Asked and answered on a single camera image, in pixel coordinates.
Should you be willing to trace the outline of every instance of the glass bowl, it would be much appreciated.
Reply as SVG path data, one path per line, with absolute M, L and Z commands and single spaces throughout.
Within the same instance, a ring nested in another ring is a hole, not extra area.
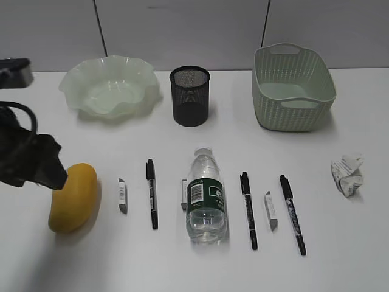
M 86 60 L 62 79 L 69 108 L 113 119 L 151 110 L 158 101 L 154 68 L 142 59 L 112 55 Z

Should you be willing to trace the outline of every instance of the white table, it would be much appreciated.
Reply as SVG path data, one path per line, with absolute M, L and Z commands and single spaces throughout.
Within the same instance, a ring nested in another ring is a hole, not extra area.
M 102 185 L 98 216 L 71 236 L 47 226 L 51 194 L 26 183 L 0 184 L 0 291 L 387 291 L 389 286 L 389 69 L 331 71 L 332 120 L 313 133 L 277 133 L 256 121 L 251 72 L 212 72 L 210 117 L 196 128 L 175 123 L 168 72 L 158 72 L 162 103 L 147 117 L 110 125 L 79 117 L 57 90 L 64 73 L 36 73 L 27 89 L 1 90 L 38 117 L 55 137 L 65 167 L 87 162 Z M 23 126 L 28 119 L 20 114 Z M 224 177 L 230 241 L 191 245 L 180 207 L 198 145 L 213 147 Z M 359 151 L 360 195 L 338 192 L 330 161 Z M 159 229 L 151 228 L 145 163 L 156 166 Z M 239 175 L 253 193 L 259 250 L 251 250 Z M 293 235 L 279 177 L 289 178 L 308 255 Z M 119 212 L 117 179 L 129 186 Z M 278 216 L 271 233 L 263 205 L 270 190 Z

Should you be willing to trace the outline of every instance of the bottle cap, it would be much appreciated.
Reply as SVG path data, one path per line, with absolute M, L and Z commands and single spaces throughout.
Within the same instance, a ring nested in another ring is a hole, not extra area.
M 210 147 L 199 147 L 199 148 L 197 148 L 194 151 L 194 156 L 197 157 L 199 155 L 213 156 L 212 148 L 210 148 Z

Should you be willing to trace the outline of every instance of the white wall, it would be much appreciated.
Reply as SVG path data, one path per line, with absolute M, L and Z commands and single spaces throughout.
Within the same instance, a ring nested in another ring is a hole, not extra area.
M 92 0 L 2 0 L 0 27 L 0 58 L 28 57 L 35 71 L 104 56 Z
M 157 70 L 250 69 L 268 0 L 96 0 L 108 54 Z M 2 0 L 0 58 L 67 71 L 104 56 L 93 0 Z M 389 67 L 389 0 L 271 0 L 264 45 L 316 50 L 330 68 Z
M 316 50 L 330 68 L 389 66 L 388 0 L 272 0 L 264 46 Z
M 250 69 L 267 0 L 97 0 L 108 55 L 139 57 L 157 70 L 195 64 Z

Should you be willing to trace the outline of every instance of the pen clip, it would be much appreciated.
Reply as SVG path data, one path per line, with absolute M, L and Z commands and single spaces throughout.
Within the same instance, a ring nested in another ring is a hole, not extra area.
M 242 175 L 240 177 L 241 177 L 242 195 L 251 194 L 249 177 L 247 176 L 247 172 L 242 172 Z
M 154 172 L 154 162 L 152 159 L 149 159 L 146 163 L 146 179 L 148 181 L 151 179 L 156 179 L 156 174 Z

